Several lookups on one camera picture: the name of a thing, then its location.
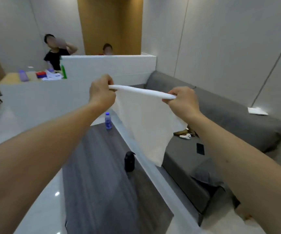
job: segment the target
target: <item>black bottle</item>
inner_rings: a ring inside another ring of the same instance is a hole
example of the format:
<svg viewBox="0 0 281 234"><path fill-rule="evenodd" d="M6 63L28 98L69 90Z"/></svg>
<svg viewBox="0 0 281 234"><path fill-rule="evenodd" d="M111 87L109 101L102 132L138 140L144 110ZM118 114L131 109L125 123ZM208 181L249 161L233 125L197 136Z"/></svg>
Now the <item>black bottle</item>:
<svg viewBox="0 0 281 234"><path fill-rule="evenodd" d="M135 168L135 156L134 156L134 154L135 153L133 153L132 151L129 151L125 155L124 169L127 173L134 171L134 168Z"/></svg>

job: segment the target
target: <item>forearm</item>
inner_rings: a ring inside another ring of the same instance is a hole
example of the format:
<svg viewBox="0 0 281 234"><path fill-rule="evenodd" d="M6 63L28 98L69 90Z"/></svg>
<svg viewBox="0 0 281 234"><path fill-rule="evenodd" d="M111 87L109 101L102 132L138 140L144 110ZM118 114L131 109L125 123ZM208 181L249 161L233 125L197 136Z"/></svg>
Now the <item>forearm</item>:
<svg viewBox="0 0 281 234"><path fill-rule="evenodd" d="M66 43L66 45L70 54L73 54L78 50L78 48L71 43Z"/></svg>
<svg viewBox="0 0 281 234"><path fill-rule="evenodd" d="M269 218L281 216L281 166L203 115L191 118L189 124L253 217L264 227L276 225L278 219L269 223Z"/></svg>
<svg viewBox="0 0 281 234"><path fill-rule="evenodd" d="M101 113L87 104L0 145L0 233L15 230Z"/></svg>

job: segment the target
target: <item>black t-shirt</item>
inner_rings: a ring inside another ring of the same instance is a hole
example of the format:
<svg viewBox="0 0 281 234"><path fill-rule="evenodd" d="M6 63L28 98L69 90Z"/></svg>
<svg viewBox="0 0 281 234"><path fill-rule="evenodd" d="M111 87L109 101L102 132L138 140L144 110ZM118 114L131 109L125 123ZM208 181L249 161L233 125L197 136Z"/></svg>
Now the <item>black t-shirt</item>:
<svg viewBox="0 0 281 234"><path fill-rule="evenodd" d="M53 66L54 70L61 70L60 69L60 56L70 56L70 53L67 49L59 49L59 52L51 52L49 51L46 56L44 57L44 61L49 61Z"/></svg>

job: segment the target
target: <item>person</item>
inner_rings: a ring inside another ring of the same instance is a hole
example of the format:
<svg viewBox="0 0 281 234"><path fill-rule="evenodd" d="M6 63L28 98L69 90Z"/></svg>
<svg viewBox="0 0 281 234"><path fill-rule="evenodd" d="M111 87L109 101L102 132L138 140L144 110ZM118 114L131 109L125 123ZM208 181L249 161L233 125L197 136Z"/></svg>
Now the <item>person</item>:
<svg viewBox="0 0 281 234"><path fill-rule="evenodd" d="M105 45L102 48L104 55L112 55L112 46L109 43L105 43Z"/></svg>
<svg viewBox="0 0 281 234"><path fill-rule="evenodd" d="M112 78L104 75L92 83L88 104L0 144L0 234L15 231L92 122L113 105L116 96L109 84ZM169 93L177 97L163 101L212 151L241 204L266 233L281 234L281 166L205 117L192 89L177 87Z"/></svg>
<svg viewBox="0 0 281 234"><path fill-rule="evenodd" d="M63 39L56 39L52 34L46 34L44 42L51 49L44 57L44 61L49 61L54 70L61 70L60 56L70 56L78 50L76 46L66 43Z"/></svg>

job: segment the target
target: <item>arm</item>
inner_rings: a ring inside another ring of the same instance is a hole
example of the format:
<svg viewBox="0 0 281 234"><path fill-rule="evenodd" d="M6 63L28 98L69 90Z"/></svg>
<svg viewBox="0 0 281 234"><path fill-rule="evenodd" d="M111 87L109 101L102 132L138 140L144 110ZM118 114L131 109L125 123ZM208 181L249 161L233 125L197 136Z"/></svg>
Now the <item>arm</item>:
<svg viewBox="0 0 281 234"><path fill-rule="evenodd" d="M87 105L0 144L0 233L15 231L91 123L114 103L108 84L105 75L92 83Z"/></svg>
<svg viewBox="0 0 281 234"><path fill-rule="evenodd" d="M192 89L178 87L169 93L177 98L163 101L210 149L236 197L265 232L281 233L281 166L202 115Z"/></svg>
<svg viewBox="0 0 281 234"><path fill-rule="evenodd" d="M66 43L66 45L67 45L67 50L70 55L72 55L73 53L75 53L78 50L78 48L71 43Z"/></svg>

